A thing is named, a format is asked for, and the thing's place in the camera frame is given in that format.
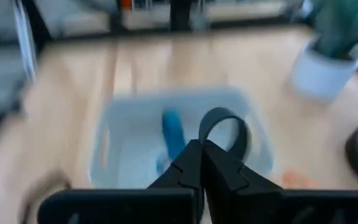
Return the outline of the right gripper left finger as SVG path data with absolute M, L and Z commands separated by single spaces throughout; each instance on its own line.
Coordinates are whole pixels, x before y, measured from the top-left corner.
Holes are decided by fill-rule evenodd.
M 200 224 L 203 216 L 201 184 L 201 143 L 191 140 L 152 184 L 151 189 L 165 189 L 167 198 L 154 210 L 153 224 Z

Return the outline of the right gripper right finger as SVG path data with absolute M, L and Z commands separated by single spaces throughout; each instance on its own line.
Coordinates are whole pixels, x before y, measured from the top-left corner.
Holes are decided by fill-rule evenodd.
M 202 183 L 212 224 L 273 224 L 282 188 L 211 141 L 203 145 Z

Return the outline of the blue rubber band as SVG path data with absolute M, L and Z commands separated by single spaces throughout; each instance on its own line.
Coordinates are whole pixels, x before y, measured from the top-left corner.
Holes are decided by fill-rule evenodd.
M 162 175 L 185 148 L 184 130 L 176 110 L 163 111 L 162 134 L 166 150 L 156 161 L 158 175 Z

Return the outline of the wide black rubber band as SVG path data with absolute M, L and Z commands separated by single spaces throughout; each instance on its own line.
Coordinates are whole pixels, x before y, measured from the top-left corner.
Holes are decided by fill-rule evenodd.
M 249 127 L 242 118 L 228 108 L 216 107 L 209 110 L 203 116 L 198 131 L 198 139 L 201 143 L 205 143 L 215 125 L 226 119 L 233 119 L 237 124 L 237 129 L 234 133 L 234 141 L 227 151 L 236 159 L 242 161 L 249 153 Z

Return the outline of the white plastic bin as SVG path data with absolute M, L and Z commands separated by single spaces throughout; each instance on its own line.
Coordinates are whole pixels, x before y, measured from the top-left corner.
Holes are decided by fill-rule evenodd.
M 267 175 L 273 154 L 265 128 L 245 95 L 231 86 L 163 91 L 111 100 L 101 113 L 96 131 L 89 181 L 97 188 L 146 188 L 159 177 L 156 163 L 167 156 L 162 134 L 162 113 L 174 109 L 186 141 L 196 139 L 202 117 L 225 107 L 249 125 L 246 166 Z

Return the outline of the orange rubber band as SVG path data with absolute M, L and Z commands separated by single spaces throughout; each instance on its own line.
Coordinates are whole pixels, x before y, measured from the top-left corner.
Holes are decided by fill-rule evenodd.
M 294 171 L 286 171 L 282 175 L 282 183 L 289 189 L 315 189 L 316 184 L 306 175 Z

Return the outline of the green leafy plant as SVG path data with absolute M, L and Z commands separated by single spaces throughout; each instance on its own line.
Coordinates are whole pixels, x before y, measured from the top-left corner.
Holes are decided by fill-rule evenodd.
M 313 0 L 310 19 L 318 33 L 317 53 L 340 58 L 358 43 L 358 0 Z

